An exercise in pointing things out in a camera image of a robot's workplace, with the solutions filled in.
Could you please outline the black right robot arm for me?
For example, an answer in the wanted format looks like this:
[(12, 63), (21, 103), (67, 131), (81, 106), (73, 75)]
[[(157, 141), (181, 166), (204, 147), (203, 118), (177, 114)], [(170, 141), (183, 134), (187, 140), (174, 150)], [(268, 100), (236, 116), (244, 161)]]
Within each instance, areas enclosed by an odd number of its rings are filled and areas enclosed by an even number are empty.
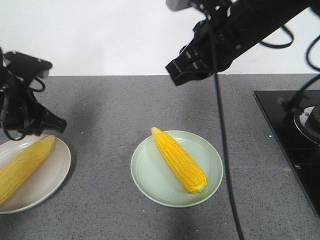
[(232, 62), (318, 0), (168, 0), (173, 11), (194, 7), (205, 15), (192, 41), (166, 65), (175, 85), (203, 80)]

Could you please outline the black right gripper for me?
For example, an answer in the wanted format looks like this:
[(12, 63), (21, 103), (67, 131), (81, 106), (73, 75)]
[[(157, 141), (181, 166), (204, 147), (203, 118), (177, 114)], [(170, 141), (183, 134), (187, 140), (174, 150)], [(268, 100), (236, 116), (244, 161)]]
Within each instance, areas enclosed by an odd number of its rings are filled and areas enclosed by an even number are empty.
[(235, 48), (236, 36), (227, 19), (220, 23), (202, 20), (194, 26), (192, 40), (165, 69), (176, 86), (204, 80), (231, 65)]

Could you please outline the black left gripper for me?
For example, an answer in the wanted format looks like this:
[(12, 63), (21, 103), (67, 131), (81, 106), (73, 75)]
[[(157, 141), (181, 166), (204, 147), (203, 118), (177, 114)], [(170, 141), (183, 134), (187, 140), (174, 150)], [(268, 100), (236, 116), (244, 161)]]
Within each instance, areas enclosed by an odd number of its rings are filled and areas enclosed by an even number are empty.
[(0, 127), (7, 137), (11, 137), (14, 131), (19, 137), (40, 136), (44, 129), (65, 131), (67, 121), (46, 110), (34, 95), (45, 89), (40, 77), (21, 78), (7, 69), (0, 71), (0, 94), (3, 97)]

